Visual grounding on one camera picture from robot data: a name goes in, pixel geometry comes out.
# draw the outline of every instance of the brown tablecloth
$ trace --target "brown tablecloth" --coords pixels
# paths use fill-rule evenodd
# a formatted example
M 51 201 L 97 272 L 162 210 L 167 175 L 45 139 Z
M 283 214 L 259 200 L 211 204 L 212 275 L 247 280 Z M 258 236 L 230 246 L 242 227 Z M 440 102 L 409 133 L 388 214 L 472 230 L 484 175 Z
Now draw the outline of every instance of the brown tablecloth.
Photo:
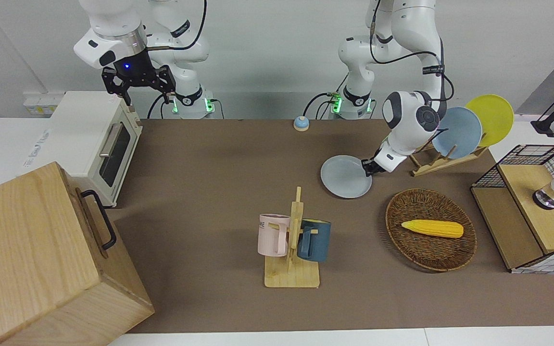
M 487 153 L 411 177 L 404 162 L 345 200 L 322 185 L 334 155 L 368 158 L 383 121 L 146 121 L 115 220 L 156 313 L 133 333 L 308 331 L 554 325 L 554 276 L 509 274 L 469 191 L 492 165 Z M 302 186 L 305 217 L 332 222 L 319 289 L 264 287 L 258 215 L 288 214 Z M 407 188 L 437 190 L 473 221 L 469 265 L 425 273 L 391 247 L 389 199 Z

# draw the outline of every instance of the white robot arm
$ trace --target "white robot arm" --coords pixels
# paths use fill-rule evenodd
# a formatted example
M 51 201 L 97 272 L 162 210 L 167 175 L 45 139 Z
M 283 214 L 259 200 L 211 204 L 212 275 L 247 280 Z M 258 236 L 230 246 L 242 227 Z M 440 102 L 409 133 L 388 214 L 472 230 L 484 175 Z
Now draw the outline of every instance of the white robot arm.
M 367 110 L 375 76 L 372 63 L 390 63 L 417 55 L 422 63 L 421 91 L 396 91 L 382 106 L 391 134 L 376 155 L 363 160 L 367 175 L 392 172 L 435 133 L 446 112 L 443 48 L 435 28 L 435 0 L 371 0 L 367 13 L 370 37 L 349 37 L 339 57 L 350 74 L 337 98 L 338 116 L 361 118 Z
M 123 97 L 131 105 L 128 88 L 148 86 L 160 91 L 166 103 L 171 101 L 169 96 L 178 99 L 182 118 L 184 114 L 191 118 L 206 116 L 207 102 L 213 96 L 200 86 L 188 63 L 206 60 L 209 45 L 191 28 L 189 20 L 174 11 L 175 1 L 149 0 L 156 21 L 167 30 L 153 35 L 145 33 L 133 0 L 79 1 L 89 16 L 91 29 L 74 46 L 74 51 L 90 66 L 103 68 L 108 92 Z M 202 24 L 206 3 L 205 0 Z M 152 62 L 161 67 L 154 68 Z
M 213 93 L 200 85 L 198 73 L 190 63 L 205 61 L 209 57 L 209 44 L 191 27 L 189 19 L 174 11 L 174 1 L 149 0 L 149 4 L 156 22 L 167 30 L 167 33 L 154 33 L 148 38 L 149 49 L 163 46 L 180 49 L 191 45 L 186 50 L 149 52 L 156 64 L 170 67 L 176 80 L 174 111 L 183 119 L 204 118 L 213 111 L 210 107 Z

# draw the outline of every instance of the yellow plate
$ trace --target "yellow plate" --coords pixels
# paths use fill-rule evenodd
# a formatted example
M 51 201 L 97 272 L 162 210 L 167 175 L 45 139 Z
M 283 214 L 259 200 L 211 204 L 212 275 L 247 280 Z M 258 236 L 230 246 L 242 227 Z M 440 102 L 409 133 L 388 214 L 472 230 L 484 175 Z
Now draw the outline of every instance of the yellow plate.
M 474 112 L 484 133 L 480 147 L 488 147 L 504 139 L 514 124 L 514 110 L 508 101 L 497 95 L 483 95 L 471 100 L 466 108 Z

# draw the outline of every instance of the wooden cabinet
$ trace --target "wooden cabinet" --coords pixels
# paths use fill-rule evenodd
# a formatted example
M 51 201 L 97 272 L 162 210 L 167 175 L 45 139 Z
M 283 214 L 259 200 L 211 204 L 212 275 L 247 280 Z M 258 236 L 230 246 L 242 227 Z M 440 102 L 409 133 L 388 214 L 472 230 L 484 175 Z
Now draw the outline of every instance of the wooden cabinet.
M 0 185 L 0 345 L 103 346 L 153 313 L 116 228 L 79 192 L 56 163 Z
M 543 210 L 532 199 L 553 179 L 551 173 L 535 164 L 501 164 L 497 172 L 505 187 L 471 191 L 506 267 L 517 273 L 554 273 L 554 210 Z

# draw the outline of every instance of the pink mug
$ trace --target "pink mug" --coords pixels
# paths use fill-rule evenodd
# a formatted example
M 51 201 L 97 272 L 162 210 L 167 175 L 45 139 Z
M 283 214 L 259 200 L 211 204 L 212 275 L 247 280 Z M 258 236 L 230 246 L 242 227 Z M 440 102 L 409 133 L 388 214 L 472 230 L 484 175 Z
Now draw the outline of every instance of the pink mug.
M 290 216 L 261 214 L 258 230 L 258 253 L 271 258 L 280 258 L 288 253 L 288 227 Z

